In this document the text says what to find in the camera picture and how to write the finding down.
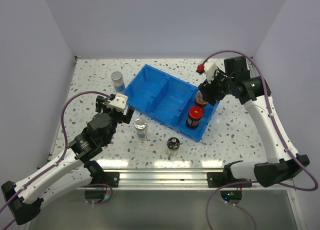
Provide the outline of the red-lid sauce jar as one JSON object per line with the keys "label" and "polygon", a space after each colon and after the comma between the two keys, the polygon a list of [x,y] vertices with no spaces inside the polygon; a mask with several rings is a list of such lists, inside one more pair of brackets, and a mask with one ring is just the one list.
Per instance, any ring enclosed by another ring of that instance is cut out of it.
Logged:
{"label": "red-lid sauce jar", "polygon": [[198,91],[197,94],[195,95],[195,100],[194,100],[195,106],[200,107],[201,109],[205,109],[208,103],[204,101],[203,99],[203,94]]}
{"label": "red-lid sauce jar", "polygon": [[196,128],[199,125],[201,118],[204,115],[204,111],[199,106],[192,106],[188,111],[188,117],[186,120],[186,125],[189,128]]}

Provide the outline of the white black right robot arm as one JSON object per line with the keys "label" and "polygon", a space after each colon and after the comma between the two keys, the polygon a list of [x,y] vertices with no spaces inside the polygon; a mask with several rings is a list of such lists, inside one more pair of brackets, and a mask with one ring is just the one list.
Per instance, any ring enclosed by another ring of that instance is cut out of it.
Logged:
{"label": "white black right robot arm", "polygon": [[308,156],[299,154],[289,140],[267,82],[259,76],[251,77],[244,57],[225,59],[224,70],[211,62],[199,64],[196,71],[206,76],[198,87],[204,101],[215,105],[226,95],[238,99],[251,116],[265,150],[265,163],[226,164],[220,179],[223,185],[232,187],[239,181],[254,180],[269,187],[294,178],[310,164]]}

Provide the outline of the black-cap clear shaker bottle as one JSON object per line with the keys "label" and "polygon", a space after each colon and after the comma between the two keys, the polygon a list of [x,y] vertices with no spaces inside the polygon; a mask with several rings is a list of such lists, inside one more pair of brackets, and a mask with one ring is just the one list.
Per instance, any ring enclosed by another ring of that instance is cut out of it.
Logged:
{"label": "black-cap clear shaker bottle", "polygon": [[180,148],[180,141],[177,137],[170,137],[166,143],[166,154],[174,157],[178,154]]}

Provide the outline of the toothpick jar blue label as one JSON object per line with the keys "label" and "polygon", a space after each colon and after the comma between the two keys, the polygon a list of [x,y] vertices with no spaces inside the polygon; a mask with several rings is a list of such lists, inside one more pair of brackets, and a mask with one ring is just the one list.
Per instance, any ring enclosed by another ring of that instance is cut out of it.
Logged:
{"label": "toothpick jar blue label", "polygon": [[134,127],[136,129],[138,138],[141,141],[146,141],[148,139],[148,124],[146,119],[144,118],[135,119]]}
{"label": "toothpick jar blue label", "polygon": [[125,91],[125,83],[123,80],[123,75],[119,71],[115,71],[111,74],[111,80],[115,91],[118,93],[124,93]]}

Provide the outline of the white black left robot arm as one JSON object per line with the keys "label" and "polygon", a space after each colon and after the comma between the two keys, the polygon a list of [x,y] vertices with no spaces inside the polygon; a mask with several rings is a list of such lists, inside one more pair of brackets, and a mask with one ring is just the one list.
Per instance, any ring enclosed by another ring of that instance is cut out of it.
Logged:
{"label": "white black left robot arm", "polygon": [[103,183],[104,172],[93,158],[111,143],[118,124],[130,123],[135,109],[129,106],[126,95],[96,94],[96,115],[71,142],[65,142],[64,150],[56,158],[23,180],[2,184],[5,203],[1,210],[9,208],[17,225],[33,220],[45,201],[42,194],[68,172],[80,166],[88,170],[86,180],[92,186]]}

